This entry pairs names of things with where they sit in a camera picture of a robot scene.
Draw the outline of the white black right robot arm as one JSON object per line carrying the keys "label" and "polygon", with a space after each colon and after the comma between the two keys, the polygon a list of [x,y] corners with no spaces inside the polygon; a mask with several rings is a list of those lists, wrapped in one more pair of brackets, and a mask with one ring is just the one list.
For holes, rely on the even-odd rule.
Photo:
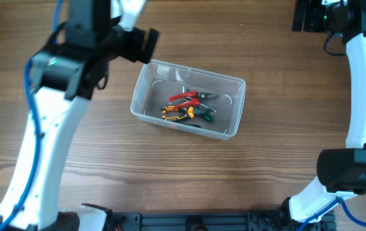
{"label": "white black right robot arm", "polygon": [[279,209],[282,227],[304,228],[346,200],[366,194],[366,1],[297,0],[293,31],[340,37],[351,72],[351,117],[342,149],[320,152],[316,177]]}

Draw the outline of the green handled screwdriver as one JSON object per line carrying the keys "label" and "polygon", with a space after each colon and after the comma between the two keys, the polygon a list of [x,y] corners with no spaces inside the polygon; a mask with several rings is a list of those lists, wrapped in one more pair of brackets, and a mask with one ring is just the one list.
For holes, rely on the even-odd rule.
{"label": "green handled screwdriver", "polygon": [[213,123],[214,122],[214,117],[207,113],[207,114],[204,114],[204,119],[208,122],[208,123]]}

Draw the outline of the orange black pliers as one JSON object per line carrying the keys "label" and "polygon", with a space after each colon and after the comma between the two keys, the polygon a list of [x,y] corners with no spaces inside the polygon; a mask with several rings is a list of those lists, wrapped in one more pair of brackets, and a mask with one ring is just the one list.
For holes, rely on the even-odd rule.
{"label": "orange black pliers", "polygon": [[185,120],[192,120],[195,117],[204,119],[204,114],[212,113],[211,110],[200,107],[186,107],[172,110],[173,107],[173,105],[168,105],[161,108],[163,120],[178,123]]}

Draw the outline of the silver socket wrench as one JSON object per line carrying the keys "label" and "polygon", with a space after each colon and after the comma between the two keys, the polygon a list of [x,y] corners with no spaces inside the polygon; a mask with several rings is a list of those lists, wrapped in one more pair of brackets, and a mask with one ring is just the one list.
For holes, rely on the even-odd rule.
{"label": "silver socket wrench", "polygon": [[[188,91],[188,88],[187,88],[186,86],[183,86],[183,87],[182,87],[182,91],[183,91],[183,92],[187,92],[187,91]],[[185,101],[190,101],[190,100],[192,100],[192,98],[191,98],[191,97],[186,97],[186,98],[184,98],[184,100],[185,100]],[[209,109],[209,110],[211,110],[212,112],[216,112],[216,110],[215,110],[215,109],[210,108],[210,107],[208,107],[207,105],[205,105],[205,104],[203,104],[203,103],[201,103],[201,104],[200,104],[200,107],[201,107],[201,108],[205,108],[205,109]]]}

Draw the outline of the red handled snips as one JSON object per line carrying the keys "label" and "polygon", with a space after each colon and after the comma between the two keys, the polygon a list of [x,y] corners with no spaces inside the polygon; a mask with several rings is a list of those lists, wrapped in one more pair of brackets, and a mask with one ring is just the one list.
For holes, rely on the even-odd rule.
{"label": "red handled snips", "polygon": [[186,108],[186,107],[204,107],[206,109],[209,109],[208,106],[206,106],[204,103],[202,103],[204,100],[207,99],[215,99],[219,98],[219,94],[215,93],[207,93],[207,92],[198,92],[198,91],[187,91],[180,94],[176,94],[174,96],[171,96],[168,98],[168,101],[171,103],[173,101],[176,101],[178,99],[184,99],[185,102],[179,103],[178,105],[175,105],[172,110],[178,110],[180,108]]}

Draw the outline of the clear plastic container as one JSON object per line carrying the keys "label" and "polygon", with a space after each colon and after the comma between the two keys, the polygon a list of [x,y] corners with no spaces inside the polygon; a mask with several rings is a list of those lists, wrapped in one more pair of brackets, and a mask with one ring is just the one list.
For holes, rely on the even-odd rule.
{"label": "clear plastic container", "polygon": [[245,100],[241,78],[152,60],[143,66],[130,106],[140,121],[227,140]]}

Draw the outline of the black red precision screwdriver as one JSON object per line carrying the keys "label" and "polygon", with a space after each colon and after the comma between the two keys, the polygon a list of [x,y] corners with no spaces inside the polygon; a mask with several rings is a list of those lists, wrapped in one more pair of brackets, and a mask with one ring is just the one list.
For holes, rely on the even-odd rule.
{"label": "black red precision screwdriver", "polygon": [[200,125],[198,124],[185,124],[185,125],[188,125],[188,126],[193,126],[195,128],[202,128]]}

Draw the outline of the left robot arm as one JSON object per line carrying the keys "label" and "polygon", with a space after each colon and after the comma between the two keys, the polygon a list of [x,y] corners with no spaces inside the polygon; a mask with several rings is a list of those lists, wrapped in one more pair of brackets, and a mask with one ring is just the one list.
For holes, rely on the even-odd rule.
{"label": "left robot arm", "polygon": [[0,204],[0,230],[112,230],[112,212],[83,204],[60,209],[60,183],[75,131],[117,57],[149,63],[159,32],[135,23],[144,1],[71,1],[55,10],[47,42],[26,63],[28,121],[17,165]]}

